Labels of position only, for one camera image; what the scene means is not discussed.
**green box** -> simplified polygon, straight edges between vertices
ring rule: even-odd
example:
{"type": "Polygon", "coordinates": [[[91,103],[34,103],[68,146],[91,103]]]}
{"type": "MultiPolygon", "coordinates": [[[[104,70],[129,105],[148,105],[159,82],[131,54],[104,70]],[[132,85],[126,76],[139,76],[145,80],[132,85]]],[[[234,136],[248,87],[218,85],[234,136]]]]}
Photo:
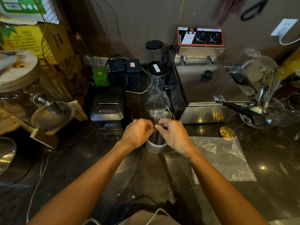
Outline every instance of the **green box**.
{"type": "Polygon", "coordinates": [[[93,70],[93,78],[94,78],[96,87],[110,85],[110,83],[108,82],[108,79],[107,79],[106,68],[94,69],[93,70]]]}

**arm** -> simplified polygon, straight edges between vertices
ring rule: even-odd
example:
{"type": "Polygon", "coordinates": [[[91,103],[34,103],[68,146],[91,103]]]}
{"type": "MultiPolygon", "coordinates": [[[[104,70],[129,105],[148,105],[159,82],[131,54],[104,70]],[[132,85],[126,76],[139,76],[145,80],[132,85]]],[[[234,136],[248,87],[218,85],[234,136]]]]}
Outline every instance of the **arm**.
{"type": "Polygon", "coordinates": [[[29,225],[81,225],[92,212],[118,166],[154,132],[150,120],[130,123],[122,139],[92,167],[51,199],[29,225]]]}
{"type": "Polygon", "coordinates": [[[185,156],[191,163],[201,187],[221,224],[241,225],[269,223],[201,154],[189,139],[180,121],[163,118],[155,128],[168,145],[185,156]]]}

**countertop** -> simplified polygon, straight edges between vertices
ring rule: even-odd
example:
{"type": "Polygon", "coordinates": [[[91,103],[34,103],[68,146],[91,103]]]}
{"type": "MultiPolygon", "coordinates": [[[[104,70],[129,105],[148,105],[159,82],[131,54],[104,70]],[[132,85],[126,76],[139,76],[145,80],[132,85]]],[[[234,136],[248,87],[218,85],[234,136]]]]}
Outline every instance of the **countertop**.
{"type": "MultiPolygon", "coordinates": [[[[129,119],[147,118],[143,95],[128,94],[129,119]]],[[[233,185],[272,224],[299,224],[300,127],[257,130],[241,125],[239,115],[227,123],[186,125],[189,136],[220,137],[222,126],[236,128],[245,158],[257,181],[233,185]]],[[[17,183],[0,187],[0,224],[31,219],[51,198],[102,158],[121,139],[120,132],[100,132],[92,121],[72,121],[56,150],[43,147],[31,170],[17,183]]],[[[150,154],[145,146],[118,167],[90,217],[115,224],[139,210],[165,209],[181,224],[219,224],[200,185],[192,181],[185,158],[166,147],[150,154]]]]}

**white plastic container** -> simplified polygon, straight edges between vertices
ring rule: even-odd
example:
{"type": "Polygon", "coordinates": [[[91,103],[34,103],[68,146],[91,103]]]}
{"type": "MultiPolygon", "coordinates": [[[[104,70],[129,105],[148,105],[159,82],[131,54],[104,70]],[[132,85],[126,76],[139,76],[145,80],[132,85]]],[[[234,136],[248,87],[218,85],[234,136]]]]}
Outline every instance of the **white plastic container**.
{"type": "Polygon", "coordinates": [[[155,145],[155,144],[151,143],[149,139],[147,139],[147,141],[146,141],[146,148],[147,148],[148,152],[150,152],[151,154],[161,153],[166,145],[167,145],[167,143],[165,143],[164,145],[155,145]]]}

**black-handled utensil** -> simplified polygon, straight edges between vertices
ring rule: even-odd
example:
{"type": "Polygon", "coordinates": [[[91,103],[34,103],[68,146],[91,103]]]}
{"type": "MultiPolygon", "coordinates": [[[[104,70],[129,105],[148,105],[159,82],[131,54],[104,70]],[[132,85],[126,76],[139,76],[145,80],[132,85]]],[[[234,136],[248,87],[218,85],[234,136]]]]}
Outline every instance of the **black-handled utensil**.
{"type": "Polygon", "coordinates": [[[223,98],[223,96],[218,95],[218,96],[214,96],[214,99],[217,103],[222,104],[223,106],[228,107],[229,109],[232,109],[242,115],[247,116],[248,118],[250,118],[251,122],[253,125],[255,126],[265,126],[267,125],[267,121],[265,119],[265,117],[262,114],[259,114],[257,112],[254,112],[252,110],[249,110],[247,108],[244,108],[240,105],[237,105],[233,102],[226,102],[225,99],[223,98]]]}

